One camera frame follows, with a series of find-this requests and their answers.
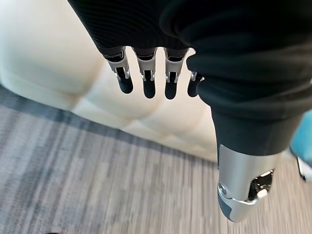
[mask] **black sleeve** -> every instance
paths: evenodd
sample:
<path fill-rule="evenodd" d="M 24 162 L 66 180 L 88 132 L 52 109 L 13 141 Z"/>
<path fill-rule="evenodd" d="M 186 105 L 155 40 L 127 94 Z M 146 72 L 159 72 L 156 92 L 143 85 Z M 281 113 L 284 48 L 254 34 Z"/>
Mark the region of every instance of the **black sleeve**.
<path fill-rule="evenodd" d="M 312 107 L 312 1 L 173 0 L 160 28 L 194 48 L 189 70 L 218 144 L 251 155 L 288 147 Z"/>

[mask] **white upholstery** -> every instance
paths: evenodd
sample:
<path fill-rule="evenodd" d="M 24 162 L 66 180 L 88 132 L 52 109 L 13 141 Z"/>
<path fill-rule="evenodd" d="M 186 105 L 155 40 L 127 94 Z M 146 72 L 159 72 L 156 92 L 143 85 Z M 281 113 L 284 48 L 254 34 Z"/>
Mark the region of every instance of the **white upholstery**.
<path fill-rule="evenodd" d="M 147 99 L 133 51 L 127 48 L 134 90 L 126 95 L 67 1 L 0 0 L 0 24 L 0 83 L 7 89 L 216 161 L 210 108 L 187 95 L 185 64 L 176 97 L 165 98 L 162 48 L 156 55 L 156 96 Z"/>

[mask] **floor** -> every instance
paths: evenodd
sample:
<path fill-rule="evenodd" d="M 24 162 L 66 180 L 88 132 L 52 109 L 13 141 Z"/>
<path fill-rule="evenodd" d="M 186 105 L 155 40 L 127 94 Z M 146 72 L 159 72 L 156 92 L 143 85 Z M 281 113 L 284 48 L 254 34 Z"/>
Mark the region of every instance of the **floor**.
<path fill-rule="evenodd" d="M 0 87 L 1 234 L 311 234 L 311 188 L 276 169 L 242 223 L 216 197 L 216 165 Z"/>

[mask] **robotic arm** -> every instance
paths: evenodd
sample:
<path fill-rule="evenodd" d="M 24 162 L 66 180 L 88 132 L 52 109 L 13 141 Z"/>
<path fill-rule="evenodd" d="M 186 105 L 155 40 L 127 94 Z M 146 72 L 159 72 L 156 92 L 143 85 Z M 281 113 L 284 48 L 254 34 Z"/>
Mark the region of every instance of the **robotic arm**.
<path fill-rule="evenodd" d="M 136 53 L 147 98 L 157 47 L 166 48 L 168 99 L 188 48 L 196 50 L 188 94 L 212 110 L 219 205 L 229 220 L 244 219 L 267 196 L 280 153 L 312 108 L 312 2 L 68 1 L 126 94 L 133 85 L 124 46 Z"/>

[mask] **silver metal joint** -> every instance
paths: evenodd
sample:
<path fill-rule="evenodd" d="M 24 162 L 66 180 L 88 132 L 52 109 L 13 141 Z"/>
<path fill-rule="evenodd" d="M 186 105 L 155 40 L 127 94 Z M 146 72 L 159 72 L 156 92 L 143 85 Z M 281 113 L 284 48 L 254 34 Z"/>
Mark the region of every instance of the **silver metal joint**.
<path fill-rule="evenodd" d="M 125 47 L 122 48 L 121 52 L 122 56 L 120 58 L 120 61 L 113 62 L 107 59 L 107 62 L 110 65 L 112 71 L 115 73 L 115 76 L 117 77 L 118 81 L 121 81 L 120 76 L 124 76 L 125 79 L 128 79 L 130 77 L 129 63 L 127 55 L 125 53 Z"/>
<path fill-rule="evenodd" d="M 169 60 L 166 49 L 165 55 L 166 55 L 166 81 L 170 83 L 170 81 L 172 81 L 172 78 L 174 78 L 174 83 L 177 83 L 179 75 L 181 73 L 183 60 L 185 57 L 182 57 L 181 60 L 179 61 Z"/>
<path fill-rule="evenodd" d="M 146 76 L 144 71 L 151 71 L 152 75 L 150 80 L 155 80 L 155 70 L 156 70 L 156 50 L 154 51 L 154 55 L 149 60 L 142 60 L 139 57 L 137 57 L 138 66 L 140 68 L 140 73 L 143 81 L 146 81 Z"/>

